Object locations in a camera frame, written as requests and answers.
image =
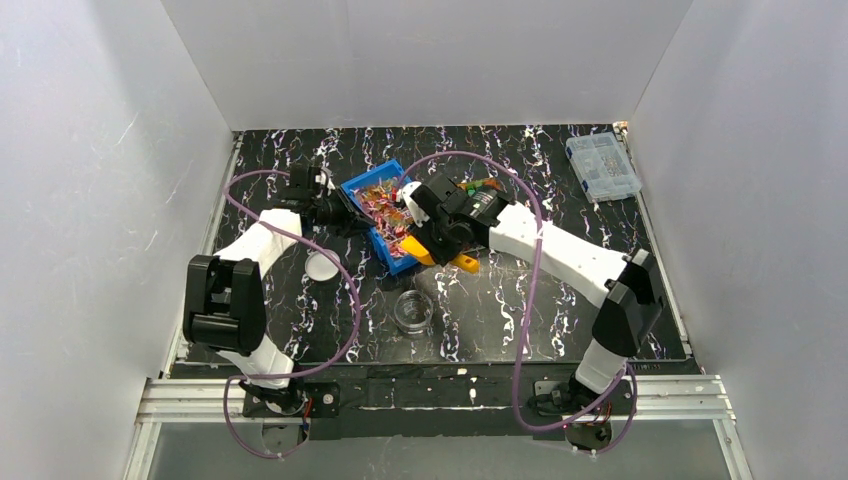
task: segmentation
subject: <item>black table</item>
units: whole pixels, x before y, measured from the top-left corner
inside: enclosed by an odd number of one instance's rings
[[[611,131],[609,125],[479,126],[356,128],[329,130],[251,131],[244,135],[235,174],[285,167],[295,161],[317,161],[340,184],[363,171],[396,159],[404,167],[425,155],[466,150],[489,156],[530,184],[546,208],[546,219],[597,245],[631,252],[651,245],[635,199],[592,205],[586,200],[565,157],[572,136]],[[480,162],[451,158],[431,162],[417,175],[436,170],[455,181],[497,177]],[[273,205],[282,182],[273,176],[245,180],[234,196],[259,212]],[[515,191],[513,182],[506,184]],[[517,194],[519,201],[526,196]],[[222,214],[216,250],[251,224],[227,205]],[[363,237],[341,239],[323,231],[309,233],[337,252],[354,275],[363,302],[358,341],[347,353],[350,363],[511,362],[523,311],[530,268],[508,255],[482,252],[476,275],[456,267],[424,267],[397,277],[375,255]],[[343,280],[316,284],[304,273],[307,249],[297,245],[274,265],[266,281],[268,333],[299,363],[328,359],[350,334],[352,313]],[[436,304],[433,327],[424,337],[403,336],[391,319],[398,295],[422,290]],[[541,274],[525,358],[531,361],[574,362],[591,340],[597,309],[568,285]],[[669,309],[663,313],[642,349],[642,359],[684,359],[680,334]],[[226,363],[211,351],[193,346],[189,363]]]

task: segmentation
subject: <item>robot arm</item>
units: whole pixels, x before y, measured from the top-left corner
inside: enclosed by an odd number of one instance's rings
[[[259,220],[298,236],[312,224],[325,225],[340,236],[356,235],[373,225],[316,167],[293,166],[279,196],[283,208],[264,210]],[[294,361],[265,334],[262,279],[294,243],[256,222],[214,255],[195,256],[186,281],[185,338],[211,348],[248,378],[291,373]],[[287,378],[241,385],[279,413],[300,402],[300,392]]]
[[[532,262],[542,235],[540,268],[568,283],[600,309],[592,342],[570,389],[594,397],[602,393],[639,352],[663,308],[656,259],[645,250],[632,257],[607,250],[545,222],[536,231],[535,215],[492,186],[469,197],[441,174],[411,182],[399,192],[410,210],[412,237],[428,258],[446,265],[472,245],[483,245]]]

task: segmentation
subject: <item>white enclosure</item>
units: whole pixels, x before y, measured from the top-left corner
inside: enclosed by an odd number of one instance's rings
[[[232,136],[158,2],[5,0],[0,145],[0,478],[118,478]]]
[[[234,130],[629,118],[691,0],[163,0]]]
[[[696,1],[632,122],[695,356],[757,478],[845,478],[848,5]]]

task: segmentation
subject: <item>blue bin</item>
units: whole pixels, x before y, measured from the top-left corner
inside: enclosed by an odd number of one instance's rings
[[[347,195],[353,203],[355,203],[359,208],[362,208],[362,205],[359,204],[359,200],[356,199],[356,195],[353,194],[354,190],[375,185],[390,178],[399,178],[401,175],[403,175],[403,168],[401,168],[400,164],[397,163],[396,160],[389,160],[379,167],[344,182],[341,188],[345,195]],[[409,178],[406,178],[403,183],[407,184],[409,181]],[[418,260],[416,260],[412,255],[407,255],[402,258],[393,258],[391,254],[389,254],[389,247],[386,245],[383,237],[380,236],[380,233],[377,232],[376,227],[371,227],[371,230],[368,231],[368,236],[371,237],[371,241],[374,243],[374,250],[377,251],[377,256],[389,266],[389,273],[392,275],[397,275],[404,270],[418,265]]]

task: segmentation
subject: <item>candy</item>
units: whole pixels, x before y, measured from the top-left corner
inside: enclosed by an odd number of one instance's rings
[[[395,206],[394,197],[397,193],[397,179],[389,180],[359,188],[353,191],[362,211],[374,219],[377,231],[393,258],[402,258],[406,252],[401,250],[400,242],[408,235],[406,227],[412,223],[409,211]]]

